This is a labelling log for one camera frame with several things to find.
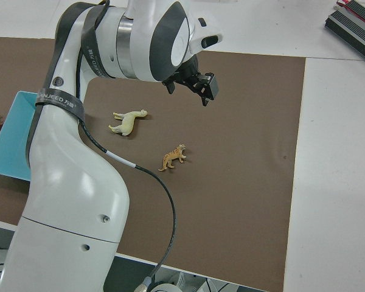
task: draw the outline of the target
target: cable connector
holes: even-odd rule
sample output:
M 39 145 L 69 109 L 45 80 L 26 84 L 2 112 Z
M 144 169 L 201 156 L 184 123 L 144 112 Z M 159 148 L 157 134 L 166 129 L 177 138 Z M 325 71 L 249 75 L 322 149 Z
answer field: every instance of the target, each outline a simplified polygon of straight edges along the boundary
M 138 287 L 136 287 L 134 292 L 147 292 L 147 288 L 150 286 L 150 284 L 151 284 L 151 278 L 146 277 L 144 281 Z

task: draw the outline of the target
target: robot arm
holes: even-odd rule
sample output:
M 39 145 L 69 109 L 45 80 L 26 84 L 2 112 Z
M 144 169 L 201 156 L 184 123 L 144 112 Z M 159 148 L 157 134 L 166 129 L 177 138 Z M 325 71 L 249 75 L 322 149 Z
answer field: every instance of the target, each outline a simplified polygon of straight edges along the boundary
M 185 0 L 132 0 L 127 9 L 79 2 L 64 12 L 27 141 L 29 197 L 0 292 L 102 290 L 129 199 L 118 172 L 78 135 L 81 102 L 96 77 L 163 82 L 169 93 L 177 82 L 204 105 L 214 99 L 216 79 L 199 73 L 196 53 L 221 35 L 192 14 Z

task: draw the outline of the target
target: white lion figurine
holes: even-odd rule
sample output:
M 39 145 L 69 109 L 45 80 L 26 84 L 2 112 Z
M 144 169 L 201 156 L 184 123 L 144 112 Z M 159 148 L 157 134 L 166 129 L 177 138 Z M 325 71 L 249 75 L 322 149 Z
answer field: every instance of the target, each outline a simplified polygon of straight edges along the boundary
M 122 124 L 116 127 L 108 125 L 108 128 L 114 133 L 122 133 L 123 136 L 127 136 L 133 130 L 135 118 L 147 116 L 147 111 L 143 109 L 142 111 L 130 111 L 126 114 L 113 113 L 113 115 L 115 119 L 122 120 Z

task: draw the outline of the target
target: brown table surface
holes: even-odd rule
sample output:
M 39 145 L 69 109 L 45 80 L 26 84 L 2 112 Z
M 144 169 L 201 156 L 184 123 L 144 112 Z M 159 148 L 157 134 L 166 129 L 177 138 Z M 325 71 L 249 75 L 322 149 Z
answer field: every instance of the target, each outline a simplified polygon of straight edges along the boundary
M 18 91 L 39 90 L 53 45 L 0 38 L 0 114 L 8 113 Z M 167 265 L 282 291 L 305 59 L 202 52 L 199 62 L 202 73 L 216 74 L 220 87 L 207 107 L 180 85 L 170 96 L 160 83 L 99 78 L 85 100 L 89 130 L 107 149 L 168 185 L 178 230 Z M 129 136 L 107 128 L 119 124 L 113 111 L 141 109 L 149 115 L 136 121 Z M 185 163 L 174 161 L 175 169 L 158 172 L 163 155 L 182 143 Z M 118 252 L 157 262 L 172 227 L 169 201 L 153 178 L 107 160 L 130 193 Z M 28 187 L 0 176 L 0 221 L 18 223 Z

